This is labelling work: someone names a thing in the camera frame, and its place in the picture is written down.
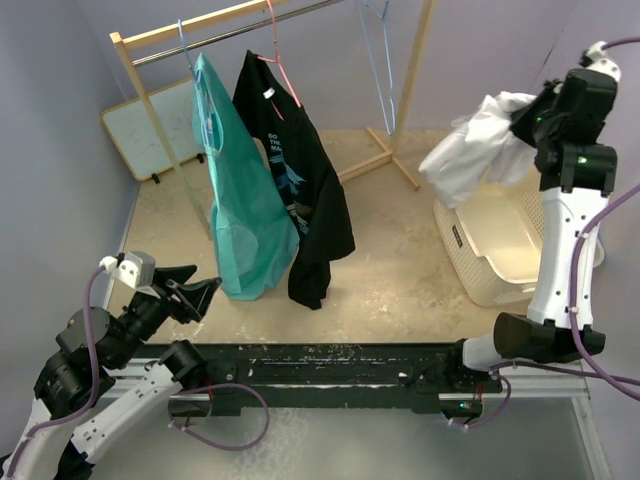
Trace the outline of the white t shirt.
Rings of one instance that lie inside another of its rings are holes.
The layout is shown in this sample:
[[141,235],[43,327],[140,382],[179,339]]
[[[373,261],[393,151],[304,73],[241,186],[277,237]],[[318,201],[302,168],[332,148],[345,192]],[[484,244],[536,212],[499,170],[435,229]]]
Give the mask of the white t shirt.
[[487,95],[473,114],[452,122],[453,131],[419,166],[443,205],[466,201],[482,181],[510,187],[524,178],[536,150],[511,132],[511,115],[534,99],[506,91]]

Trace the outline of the teal t shirt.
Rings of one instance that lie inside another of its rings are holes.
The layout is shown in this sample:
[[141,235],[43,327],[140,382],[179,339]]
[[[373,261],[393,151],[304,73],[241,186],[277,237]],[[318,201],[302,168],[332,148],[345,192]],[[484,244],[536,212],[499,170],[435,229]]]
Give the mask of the teal t shirt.
[[288,270],[298,234],[214,67],[204,55],[194,66],[219,125],[218,153],[198,143],[207,156],[214,192],[210,224],[217,271],[230,299],[255,300],[276,287]]

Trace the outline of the black t shirt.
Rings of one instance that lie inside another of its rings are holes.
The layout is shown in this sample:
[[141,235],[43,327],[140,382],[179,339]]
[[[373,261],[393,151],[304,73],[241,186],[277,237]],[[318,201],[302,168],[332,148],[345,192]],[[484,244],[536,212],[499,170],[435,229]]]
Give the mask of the black t shirt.
[[351,255],[355,238],[344,189],[320,136],[258,54],[247,51],[233,104],[251,137],[259,140],[271,174],[299,236],[288,295],[318,310],[331,281],[330,263]]

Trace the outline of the blue hanger of white shirt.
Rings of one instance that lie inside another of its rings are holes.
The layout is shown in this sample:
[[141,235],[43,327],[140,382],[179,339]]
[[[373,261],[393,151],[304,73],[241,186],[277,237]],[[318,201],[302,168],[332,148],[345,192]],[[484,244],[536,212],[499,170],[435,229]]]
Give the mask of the blue hanger of white shirt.
[[372,1],[357,1],[362,33],[371,65],[384,128],[388,135],[396,132],[396,95],[389,37],[391,2],[375,5]]

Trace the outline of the blue hanger of teal shirt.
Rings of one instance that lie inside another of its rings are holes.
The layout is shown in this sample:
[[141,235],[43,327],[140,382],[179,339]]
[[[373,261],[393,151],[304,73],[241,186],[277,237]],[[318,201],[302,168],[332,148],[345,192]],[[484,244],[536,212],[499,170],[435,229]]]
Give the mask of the blue hanger of teal shirt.
[[177,25],[182,51],[188,62],[189,72],[194,88],[194,118],[196,123],[194,130],[198,131],[198,138],[196,139],[196,142],[206,150],[212,150],[213,152],[218,153],[220,151],[220,134],[216,112],[211,109],[209,98],[205,95],[202,74],[197,72],[195,69],[194,62],[187,46],[181,19],[177,20]]

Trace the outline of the pink hanger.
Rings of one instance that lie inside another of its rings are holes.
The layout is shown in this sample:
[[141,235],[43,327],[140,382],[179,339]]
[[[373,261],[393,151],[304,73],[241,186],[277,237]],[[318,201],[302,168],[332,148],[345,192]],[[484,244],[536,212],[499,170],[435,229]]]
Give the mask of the pink hanger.
[[270,0],[266,0],[266,4],[269,10],[269,14],[270,14],[270,21],[271,21],[271,25],[272,25],[272,29],[273,29],[273,48],[274,48],[274,59],[272,60],[272,63],[276,63],[276,65],[278,66],[280,73],[282,75],[282,78],[286,84],[286,87],[289,91],[289,94],[291,95],[294,103],[296,104],[296,106],[298,108],[302,107],[302,103],[299,100],[298,95],[296,94],[296,91],[294,89],[293,84],[291,83],[289,76],[287,75],[286,69],[282,63],[282,57],[281,57],[281,49],[280,49],[280,43],[279,43],[279,34],[278,34],[278,27],[277,27],[277,20],[276,20],[276,15],[275,15],[275,11],[274,11],[274,7],[273,4]]

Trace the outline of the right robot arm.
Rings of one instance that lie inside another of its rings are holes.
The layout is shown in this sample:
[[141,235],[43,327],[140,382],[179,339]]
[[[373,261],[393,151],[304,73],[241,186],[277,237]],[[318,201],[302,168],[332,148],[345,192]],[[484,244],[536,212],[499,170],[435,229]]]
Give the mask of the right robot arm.
[[599,143],[614,106],[620,72],[574,68],[548,81],[510,116],[510,130],[536,151],[544,236],[538,280],[524,315],[501,313],[491,333],[461,344],[445,366],[446,383],[467,391],[507,360],[569,363],[604,350],[594,330],[591,284],[599,222],[609,204],[618,164],[614,148]]

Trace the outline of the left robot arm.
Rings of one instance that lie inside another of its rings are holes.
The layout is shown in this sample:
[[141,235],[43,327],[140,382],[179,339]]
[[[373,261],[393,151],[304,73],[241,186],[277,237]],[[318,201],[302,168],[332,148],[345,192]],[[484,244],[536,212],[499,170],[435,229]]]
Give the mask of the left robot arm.
[[2,465],[5,479],[87,479],[110,444],[152,405],[181,391],[194,392],[206,378],[206,362],[187,340],[173,343],[143,379],[96,416],[99,398],[167,320],[198,322],[221,279],[190,282],[194,265],[150,268],[134,277],[135,292],[117,315],[88,300],[56,338],[58,351],[34,385],[29,420]]

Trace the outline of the cream laundry basket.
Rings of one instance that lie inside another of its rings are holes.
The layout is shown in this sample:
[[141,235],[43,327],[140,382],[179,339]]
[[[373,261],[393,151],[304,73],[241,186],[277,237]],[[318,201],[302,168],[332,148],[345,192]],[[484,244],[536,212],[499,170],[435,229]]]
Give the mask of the cream laundry basket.
[[464,202],[433,211],[449,258],[469,298],[499,307],[534,296],[539,267],[543,292],[537,306],[562,309],[569,300],[569,269],[575,236],[604,209],[599,191],[571,195],[539,190],[534,168],[516,185],[483,183]]

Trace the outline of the small whiteboard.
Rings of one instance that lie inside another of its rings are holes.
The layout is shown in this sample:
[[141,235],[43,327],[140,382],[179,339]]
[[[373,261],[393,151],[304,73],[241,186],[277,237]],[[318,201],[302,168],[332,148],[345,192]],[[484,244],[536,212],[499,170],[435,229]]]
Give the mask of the small whiteboard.
[[[192,95],[193,86],[189,79],[149,95],[180,163],[193,159],[201,163],[205,161],[204,151],[195,142],[192,132]],[[173,168],[140,100],[104,111],[101,121],[136,180],[159,183],[159,175]]]

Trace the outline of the wooden clothes rack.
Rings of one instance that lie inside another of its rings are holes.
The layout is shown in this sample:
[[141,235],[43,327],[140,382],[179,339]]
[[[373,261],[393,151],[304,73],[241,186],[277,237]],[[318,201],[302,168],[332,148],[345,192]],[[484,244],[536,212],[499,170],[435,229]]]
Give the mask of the wooden clothes rack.
[[[192,79],[188,77],[150,92],[145,87],[137,69],[172,56],[183,55],[187,50],[199,49],[262,27],[271,27],[277,22],[309,14],[332,6],[334,3],[332,1],[319,1],[281,15],[272,14],[269,19],[191,44],[179,45],[137,60],[132,58],[131,53],[170,39],[178,39],[181,33],[194,33],[259,11],[265,12],[270,6],[274,7],[278,4],[277,1],[248,1],[188,19],[181,25],[171,24],[128,38],[123,38],[118,32],[110,34],[111,43],[120,57],[137,97],[104,111],[101,114],[102,125],[136,180],[140,182],[152,180],[155,183],[159,183],[159,175],[161,173],[169,170],[177,172],[196,218],[208,238],[212,237],[210,220],[200,202],[196,199],[195,191],[189,185],[182,171],[184,162],[197,159],[204,163],[206,155],[195,148],[191,148],[188,151],[180,150],[177,140],[184,135],[168,131],[170,127],[177,127],[179,119],[191,120],[191,109],[186,104],[191,101],[191,94],[193,93]],[[398,150],[436,5],[435,1],[424,1],[422,3],[400,103],[391,109],[395,119],[395,129],[390,135],[390,140],[384,142],[371,128],[367,128],[367,134],[382,151],[340,172],[338,177],[342,183],[360,177],[387,163],[394,163],[406,176],[414,189],[420,188],[419,182],[398,159]]]

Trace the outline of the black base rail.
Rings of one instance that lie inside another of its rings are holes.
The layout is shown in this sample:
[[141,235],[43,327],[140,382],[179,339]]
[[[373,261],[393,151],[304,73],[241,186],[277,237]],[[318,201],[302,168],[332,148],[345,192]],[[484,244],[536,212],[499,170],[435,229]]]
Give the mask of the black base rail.
[[201,343],[214,384],[251,387],[214,394],[213,416],[244,408],[406,409],[475,415],[480,393],[501,383],[463,366],[460,343]]

